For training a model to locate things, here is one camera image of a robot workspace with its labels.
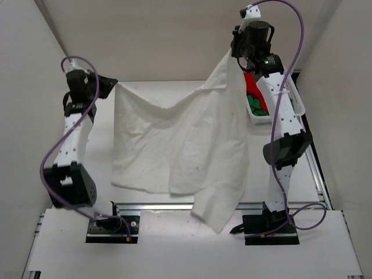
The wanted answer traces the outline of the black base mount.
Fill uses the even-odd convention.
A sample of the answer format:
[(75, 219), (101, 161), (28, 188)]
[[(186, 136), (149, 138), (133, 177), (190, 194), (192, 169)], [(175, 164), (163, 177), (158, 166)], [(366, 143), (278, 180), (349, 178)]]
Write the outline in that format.
[(120, 218), (89, 221), (85, 242), (88, 244), (137, 244), (140, 230), (139, 210), (115, 204), (113, 213)]
[(244, 213), (242, 223), (233, 227), (230, 234), (243, 234), (246, 246), (300, 244), (297, 230), (289, 224), (286, 213), (271, 212), (264, 202), (261, 214)]

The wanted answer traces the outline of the white plastic basket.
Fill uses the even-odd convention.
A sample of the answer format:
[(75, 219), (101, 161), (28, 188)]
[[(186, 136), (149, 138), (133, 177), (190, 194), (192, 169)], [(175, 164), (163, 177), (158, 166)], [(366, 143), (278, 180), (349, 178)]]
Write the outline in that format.
[[(302, 103), (297, 87), (291, 76), (287, 78), (284, 89), (288, 93), (288, 96), (291, 101), (291, 105), (295, 112), (295, 115), (297, 117), (304, 115), (305, 107)], [(257, 125), (257, 124), (270, 124), (271, 123), (271, 118), (269, 115), (268, 116), (255, 116), (249, 107), (248, 100), (247, 100), (247, 111), (248, 111), (248, 115), (249, 115), (249, 118), (252, 124)]]

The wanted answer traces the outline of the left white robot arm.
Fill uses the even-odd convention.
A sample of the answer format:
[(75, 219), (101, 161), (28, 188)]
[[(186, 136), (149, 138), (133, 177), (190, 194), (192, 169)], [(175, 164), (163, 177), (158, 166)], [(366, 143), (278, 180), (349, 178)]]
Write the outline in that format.
[(58, 144), (52, 166), (42, 175), (56, 208), (74, 206), (92, 219), (102, 219), (110, 233), (120, 230), (122, 219), (114, 202), (97, 194), (95, 182), (83, 165), (88, 136), (94, 125), (96, 99), (106, 99), (118, 80), (97, 76), (92, 71), (74, 69), (66, 73), (69, 91), (63, 97), (65, 140)]

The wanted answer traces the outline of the green t shirt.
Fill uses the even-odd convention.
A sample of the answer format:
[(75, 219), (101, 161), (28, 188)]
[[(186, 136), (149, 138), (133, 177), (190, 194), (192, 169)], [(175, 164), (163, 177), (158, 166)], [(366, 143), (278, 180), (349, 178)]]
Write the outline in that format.
[(247, 93), (247, 100), (252, 113), (255, 116), (268, 116), (269, 111), (262, 95), (254, 95), (253, 93)]

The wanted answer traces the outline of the red t shirt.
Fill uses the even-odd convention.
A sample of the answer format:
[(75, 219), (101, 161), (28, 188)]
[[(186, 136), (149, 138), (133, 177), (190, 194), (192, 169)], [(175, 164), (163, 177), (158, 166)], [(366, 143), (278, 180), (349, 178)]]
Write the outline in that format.
[(245, 82), (246, 82), (246, 95), (248, 92), (253, 93), (254, 95), (262, 95), (258, 87), (256, 86), (253, 75), (250, 73), (244, 73)]

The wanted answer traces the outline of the white t shirt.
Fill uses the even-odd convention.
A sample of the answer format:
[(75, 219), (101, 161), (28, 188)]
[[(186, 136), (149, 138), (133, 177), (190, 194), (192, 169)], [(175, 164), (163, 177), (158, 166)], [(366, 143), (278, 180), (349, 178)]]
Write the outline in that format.
[(150, 194), (191, 195), (191, 213), (220, 233), (248, 175), (246, 85), (226, 53), (208, 79), (165, 107), (115, 88), (113, 185)]

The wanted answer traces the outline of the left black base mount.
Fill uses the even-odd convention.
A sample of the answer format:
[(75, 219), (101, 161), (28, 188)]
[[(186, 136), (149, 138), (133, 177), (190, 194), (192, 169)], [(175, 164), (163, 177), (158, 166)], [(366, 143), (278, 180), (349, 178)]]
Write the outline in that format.
[(85, 242), (88, 244), (137, 244), (140, 230), (139, 210), (115, 204), (113, 213), (120, 218), (89, 221)]

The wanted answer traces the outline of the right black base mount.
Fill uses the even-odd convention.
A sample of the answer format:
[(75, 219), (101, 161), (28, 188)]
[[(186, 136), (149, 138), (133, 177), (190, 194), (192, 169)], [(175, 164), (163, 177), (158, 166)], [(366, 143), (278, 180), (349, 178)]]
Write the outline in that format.
[(244, 213), (242, 223), (233, 227), (230, 234), (243, 234), (246, 246), (300, 244), (297, 230), (289, 224), (286, 213), (271, 212), (264, 202), (261, 214)]

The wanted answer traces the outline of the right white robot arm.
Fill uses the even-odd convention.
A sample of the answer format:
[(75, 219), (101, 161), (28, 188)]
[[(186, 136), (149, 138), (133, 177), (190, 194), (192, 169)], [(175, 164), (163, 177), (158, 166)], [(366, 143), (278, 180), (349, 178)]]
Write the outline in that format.
[(271, 52), (274, 27), (261, 20), (236, 26), (232, 32), (232, 56), (245, 59), (245, 72), (253, 75), (266, 103), (272, 122), (271, 140), (263, 147), (263, 156), (270, 166), (269, 188), (264, 205), (270, 212), (261, 218), (261, 225), (273, 233), (282, 225), (276, 212), (287, 207), (290, 179), (298, 159), (312, 141), (297, 119), (288, 91), (285, 70), (280, 57)]

